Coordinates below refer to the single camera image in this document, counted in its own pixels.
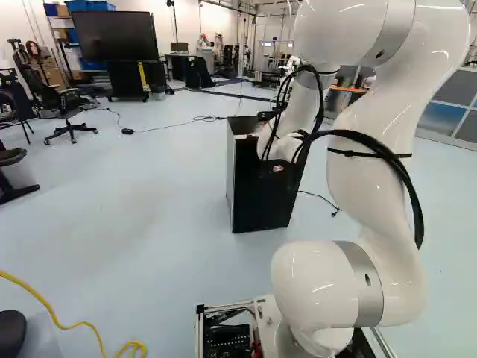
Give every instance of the black box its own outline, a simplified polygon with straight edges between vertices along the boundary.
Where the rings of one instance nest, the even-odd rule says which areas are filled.
[[[227,119],[227,185],[233,233],[288,227],[306,156],[300,163],[261,161],[256,153],[262,120]]]

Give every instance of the office chair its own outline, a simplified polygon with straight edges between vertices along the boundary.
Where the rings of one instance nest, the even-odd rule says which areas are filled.
[[[18,311],[0,312],[0,357],[17,358],[27,333],[27,320]]]
[[[22,196],[30,194],[31,192],[36,192],[40,189],[40,185],[38,184],[15,189],[1,170],[4,166],[17,164],[20,160],[23,160],[26,155],[27,151],[23,148],[0,151],[0,190],[3,192],[0,196],[0,205],[21,198]]]
[[[37,107],[40,118],[57,117],[66,120],[66,126],[55,128],[54,134],[44,139],[45,145],[50,145],[50,139],[69,133],[73,144],[76,143],[75,131],[91,131],[94,134],[98,132],[96,128],[88,128],[86,123],[81,125],[72,125],[68,118],[76,116],[83,110],[91,110],[99,106],[98,102],[90,101],[88,98],[79,96],[78,88],[68,88],[63,91],[56,91],[55,88],[45,85],[37,71],[30,65],[22,64],[19,71],[27,83],[30,91],[39,98]]]

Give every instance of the television screen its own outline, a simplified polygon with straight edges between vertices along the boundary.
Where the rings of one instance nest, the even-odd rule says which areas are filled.
[[[85,60],[158,60],[151,15],[137,11],[73,11]]]

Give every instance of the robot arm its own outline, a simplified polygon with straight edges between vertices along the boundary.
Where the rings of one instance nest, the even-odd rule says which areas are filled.
[[[297,14],[294,50],[322,74],[323,88],[340,65],[375,67],[369,93],[342,112],[333,128],[361,132],[395,154],[411,154],[419,118],[460,66],[468,39],[468,15],[458,0],[310,0]],[[306,72],[297,76],[268,159],[291,161],[302,142],[293,132],[312,126],[319,108],[313,80]],[[273,126],[272,120],[259,134],[260,157]],[[330,192],[362,224],[361,235],[354,242],[293,242],[272,262],[283,318],[300,345],[317,357],[336,353],[336,342],[344,347],[349,327],[414,320],[427,297],[395,173],[379,158],[340,154],[371,153],[352,140],[333,137],[329,148]]]

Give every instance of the light blue floor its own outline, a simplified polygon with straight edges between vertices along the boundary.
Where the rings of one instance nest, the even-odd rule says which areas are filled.
[[[238,104],[237,98],[182,91],[164,101],[104,107],[137,130],[268,108],[244,100],[237,110]],[[139,339],[149,357],[193,357],[196,303],[271,292],[271,257],[284,242],[358,235],[346,214],[332,219],[326,203],[308,196],[297,199],[286,230],[231,234],[225,122],[124,136],[112,113],[73,119],[83,121],[100,134],[80,134],[76,145],[67,136],[43,145],[62,125],[57,120],[32,122],[31,146],[21,128],[0,131],[6,146],[28,149],[23,164],[42,186],[0,207],[0,267],[37,288],[64,324],[94,322],[108,354]],[[301,189],[329,196],[325,148],[326,140],[312,147]],[[426,220],[422,257],[430,300],[416,322],[383,332],[399,357],[474,357],[477,153],[416,139],[411,176]],[[0,309],[26,316],[44,310],[5,280]],[[56,333],[65,357],[100,357],[87,328]]]

